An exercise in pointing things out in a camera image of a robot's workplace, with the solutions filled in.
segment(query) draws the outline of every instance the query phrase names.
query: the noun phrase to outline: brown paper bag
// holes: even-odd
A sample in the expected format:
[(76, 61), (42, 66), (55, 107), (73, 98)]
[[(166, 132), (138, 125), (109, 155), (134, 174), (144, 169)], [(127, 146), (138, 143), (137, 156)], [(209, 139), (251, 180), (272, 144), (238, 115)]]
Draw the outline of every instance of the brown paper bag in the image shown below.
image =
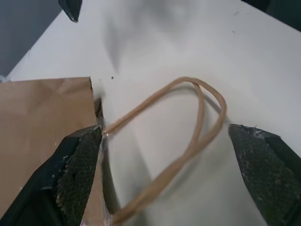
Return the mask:
[[(0, 84), (0, 217), (32, 173), (70, 133), (95, 124), (89, 78), (7, 82)], [(102, 220), (101, 176), (85, 213), (86, 221)]]

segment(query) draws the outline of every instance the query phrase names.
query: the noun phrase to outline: rope handle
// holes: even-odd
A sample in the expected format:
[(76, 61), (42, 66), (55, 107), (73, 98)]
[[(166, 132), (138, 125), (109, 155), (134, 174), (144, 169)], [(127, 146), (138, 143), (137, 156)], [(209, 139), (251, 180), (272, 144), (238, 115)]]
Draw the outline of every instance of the rope handle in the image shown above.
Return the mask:
[[(182, 83), (182, 82), (190, 82), (193, 84), (198, 98), (199, 98), (199, 106), (198, 106), (198, 116), (197, 116), (197, 124), (195, 126), (191, 141), (186, 148), (186, 151), (182, 156), (173, 161), (169, 166), (167, 166), (153, 181), (152, 183), (146, 187), (136, 198), (134, 198), (130, 203), (128, 203), (124, 208), (120, 209), (117, 213), (112, 216), (112, 225), (117, 225), (125, 222), (130, 217), (135, 215), (136, 213), (142, 211), (148, 204), (153, 202), (158, 195), (162, 192), (162, 190), (167, 187), (170, 181), (177, 175), (177, 173), (182, 169), (184, 164), (193, 158), (196, 154), (201, 152), (220, 132), (222, 129), (222, 124), (226, 118), (227, 105), (223, 96), (216, 91), (213, 87), (203, 82), (200, 79), (190, 78), (190, 77), (180, 77), (173, 82), (169, 83), (156, 93), (152, 94), (146, 100), (144, 100), (140, 105), (130, 111), (128, 114), (118, 119), (115, 123), (110, 125), (105, 131), (103, 131), (103, 135), (109, 135), (112, 133), (117, 133), (121, 128), (127, 125), (133, 118), (135, 118), (138, 114), (140, 114), (143, 110), (149, 107), (151, 104), (156, 102), (158, 99), (163, 97), (168, 91), (174, 86)], [(221, 112), (219, 113), (219, 117), (211, 128), (211, 130), (202, 138), (200, 141), (198, 140), (202, 127), (203, 127), (203, 119), (205, 115), (205, 102), (204, 95), (201, 91), (200, 86), (207, 89), (219, 102), (221, 106)]]

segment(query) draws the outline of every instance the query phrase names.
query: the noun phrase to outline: white surface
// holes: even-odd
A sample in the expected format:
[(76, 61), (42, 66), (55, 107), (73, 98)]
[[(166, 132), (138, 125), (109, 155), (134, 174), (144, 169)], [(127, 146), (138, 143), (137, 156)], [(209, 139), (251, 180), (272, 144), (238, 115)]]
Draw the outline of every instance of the white surface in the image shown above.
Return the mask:
[[(281, 135), (301, 155), (300, 59), (298, 31), (239, 0), (85, 0), (79, 23), (61, 13), (9, 76), (91, 76), (108, 123), (177, 77), (206, 81), (228, 104), (222, 132), (144, 211), (142, 222), (132, 221), (264, 226), (241, 178), (227, 125), (257, 125)], [(184, 151), (196, 110), (196, 97), (181, 89), (112, 139), (121, 205)], [(208, 105), (205, 131), (215, 119)]]

